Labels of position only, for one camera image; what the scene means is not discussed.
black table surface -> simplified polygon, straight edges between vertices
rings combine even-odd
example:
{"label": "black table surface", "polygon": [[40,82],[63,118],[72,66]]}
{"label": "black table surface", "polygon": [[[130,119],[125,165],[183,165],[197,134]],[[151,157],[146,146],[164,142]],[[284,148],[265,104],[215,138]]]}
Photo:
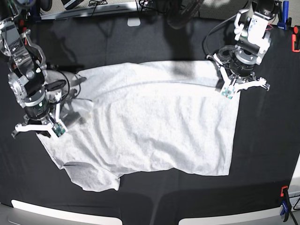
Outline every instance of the black table surface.
{"label": "black table surface", "polygon": [[[203,60],[202,42],[219,21],[195,18],[173,30],[162,16],[143,16],[138,27],[128,15],[41,22],[32,39],[47,61],[81,69],[123,62]],[[83,191],[52,162],[34,132],[10,133],[24,112],[0,64],[0,202],[16,199],[44,207],[120,218],[125,225],[173,225],[183,218],[224,216],[280,206],[300,150],[300,61],[291,51],[291,31],[273,29],[272,44],[257,76],[271,85],[243,91],[229,176],[186,174],[176,169],[136,172],[121,178],[120,190]],[[209,38],[212,51],[233,44],[232,23]]]}

gray floor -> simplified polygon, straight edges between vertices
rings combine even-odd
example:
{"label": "gray floor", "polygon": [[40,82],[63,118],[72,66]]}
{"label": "gray floor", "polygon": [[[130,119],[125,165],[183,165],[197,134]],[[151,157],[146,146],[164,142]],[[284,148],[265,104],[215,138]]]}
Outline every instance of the gray floor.
{"label": "gray floor", "polygon": [[[130,2],[135,0],[107,0],[109,4]],[[246,0],[205,0],[200,10],[202,18],[227,19],[243,7]],[[289,16],[292,18],[292,26],[300,25],[300,0],[289,0]],[[84,0],[78,7],[88,7],[89,0]],[[65,11],[61,0],[53,0],[52,9],[46,14]]]}

black tablecloth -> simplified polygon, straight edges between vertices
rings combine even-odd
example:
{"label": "black tablecloth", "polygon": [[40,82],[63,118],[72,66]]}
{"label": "black tablecloth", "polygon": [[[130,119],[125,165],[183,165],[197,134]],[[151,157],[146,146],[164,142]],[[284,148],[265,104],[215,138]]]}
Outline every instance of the black tablecloth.
{"label": "black tablecloth", "polygon": [[[194,19],[173,30],[160,16],[144,16],[138,27],[128,15],[107,15],[42,22],[31,27],[32,39],[47,61],[92,68],[123,62],[203,60],[202,42],[219,21]],[[0,64],[1,135],[0,202],[16,199],[53,209],[112,216],[125,225],[173,225],[182,218],[211,217],[280,205],[300,150],[300,61],[291,51],[291,32],[271,31],[272,45],[255,71],[271,85],[243,91],[229,176],[205,177],[176,169],[137,172],[121,178],[120,190],[86,192],[58,170],[34,132],[10,133],[23,120]],[[211,35],[210,49],[232,44],[233,26]]]}

cloth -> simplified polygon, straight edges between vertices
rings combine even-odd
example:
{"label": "cloth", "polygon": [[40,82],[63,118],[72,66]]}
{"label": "cloth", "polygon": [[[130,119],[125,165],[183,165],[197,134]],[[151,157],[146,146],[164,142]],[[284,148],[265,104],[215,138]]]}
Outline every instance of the cloth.
{"label": "cloth", "polygon": [[229,174],[240,95],[220,95],[212,62],[124,63],[79,74],[87,80],[78,98],[93,109],[59,140],[38,137],[83,190],[118,190],[122,175],[139,171]]}

